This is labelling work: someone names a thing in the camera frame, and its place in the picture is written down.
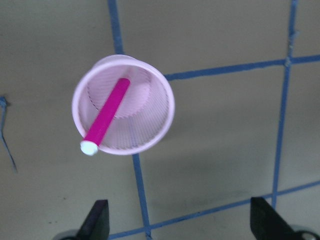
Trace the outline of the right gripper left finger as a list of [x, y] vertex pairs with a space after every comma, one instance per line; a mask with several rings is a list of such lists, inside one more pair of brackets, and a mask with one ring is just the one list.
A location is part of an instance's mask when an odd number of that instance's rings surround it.
[[109, 203], [107, 199], [96, 200], [82, 226], [75, 235], [76, 240], [107, 240], [110, 234]]

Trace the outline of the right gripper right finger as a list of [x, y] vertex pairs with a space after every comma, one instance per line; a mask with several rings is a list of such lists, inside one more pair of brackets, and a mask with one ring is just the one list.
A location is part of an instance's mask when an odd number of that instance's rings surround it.
[[294, 231], [263, 197], [250, 199], [250, 229], [256, 240], [302, 240], [306, 231]]

